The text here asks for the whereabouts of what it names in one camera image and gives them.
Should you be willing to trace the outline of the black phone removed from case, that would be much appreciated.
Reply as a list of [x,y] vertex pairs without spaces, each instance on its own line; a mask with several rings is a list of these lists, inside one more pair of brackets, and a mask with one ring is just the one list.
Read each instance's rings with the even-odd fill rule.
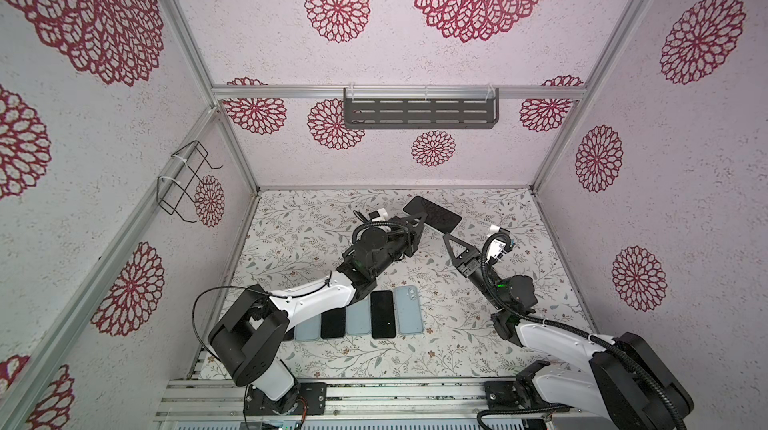
[[289,331],[287,331],[287,332],[284,334],[284,336],[283,336],[282,340],[283,340],[284,342],[287,342],[287,341],[292,341],[293,339],[294,339],[294,328],[291,328]]

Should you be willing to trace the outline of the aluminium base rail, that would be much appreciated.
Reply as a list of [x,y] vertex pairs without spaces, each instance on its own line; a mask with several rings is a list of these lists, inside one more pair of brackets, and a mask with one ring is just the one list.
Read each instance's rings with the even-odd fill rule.
[[[307,422],[373,419],[473,418],[494,398],[488,383],[506,388],[513,377],[303,379],[309,403]],[[276,414],[246,390],[224,380],[170,381],[153,423],[299,420],[302,404],[291,413]]]

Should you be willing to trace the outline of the black smartphone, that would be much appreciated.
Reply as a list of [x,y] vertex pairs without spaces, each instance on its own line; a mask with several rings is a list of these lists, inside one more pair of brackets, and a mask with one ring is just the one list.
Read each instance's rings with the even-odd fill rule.
[[403,210],[411,215],[425,213],[426,224],[443,234],[451,233],[462,220],[459,214],[422,196],[414,196]]

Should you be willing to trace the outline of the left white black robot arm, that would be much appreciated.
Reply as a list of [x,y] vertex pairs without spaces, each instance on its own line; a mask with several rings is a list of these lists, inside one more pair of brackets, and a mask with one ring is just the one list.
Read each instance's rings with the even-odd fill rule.
[[208,334],[210,351],[234,384],[255,387],[276,414],[292,411],[300,400],[300,384],[278,357],[285,334],[326,311],[368,297],[390,265],[418,250],[426,219],[419,212],[363,222],[353,230],[341,263],[319,280],[285,290],[244,287]]

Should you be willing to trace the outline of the light blue phone case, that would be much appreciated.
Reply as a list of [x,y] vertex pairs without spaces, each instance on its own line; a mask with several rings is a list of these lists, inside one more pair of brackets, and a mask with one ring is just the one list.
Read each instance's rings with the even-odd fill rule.
[[294,328],[294,339],[298,342],[310,342],[321,339],[322,316],[316,315]]
[[368,297],[345,308],[345,332],[347,335],[370,335],[371,331],[371,305]]
[[424,332],[419,292],[414,285],[394,289],[394,308],[398,332],[402,335],[416,335]]

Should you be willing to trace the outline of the grey slotted wall shelf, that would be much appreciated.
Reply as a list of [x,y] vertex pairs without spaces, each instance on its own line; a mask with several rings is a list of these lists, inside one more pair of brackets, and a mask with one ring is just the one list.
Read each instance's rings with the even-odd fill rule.
[[484,96],[366,96],[344,88],[343,123],[354,130],[488,130],[499,121],[495,88]]

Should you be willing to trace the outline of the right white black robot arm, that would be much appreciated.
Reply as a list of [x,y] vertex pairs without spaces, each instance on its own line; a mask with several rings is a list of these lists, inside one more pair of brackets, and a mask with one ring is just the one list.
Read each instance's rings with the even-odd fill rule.
[[514,243],[493,228],[482,247],[451,234],[444,243],[456,270],[495,307],[496,334],[520,348],[545,354],[510,380],[485,386],[491,415],[553,415],[585,411],[618,429],[683,429],[694,402],[680,381],[639,335],[598,335],[539,317],[533,280],[494,270]]

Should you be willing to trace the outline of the black phone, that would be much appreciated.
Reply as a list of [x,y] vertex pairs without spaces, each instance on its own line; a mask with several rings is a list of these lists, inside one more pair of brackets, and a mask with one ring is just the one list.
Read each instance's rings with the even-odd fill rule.
[[374,339],[391,339],[397,334],[392,290],[378,290],[370,294],[371,335]]
[[321,314],[320,335],[324,340],[343,338],[346,334],[346,308],[334,308]]

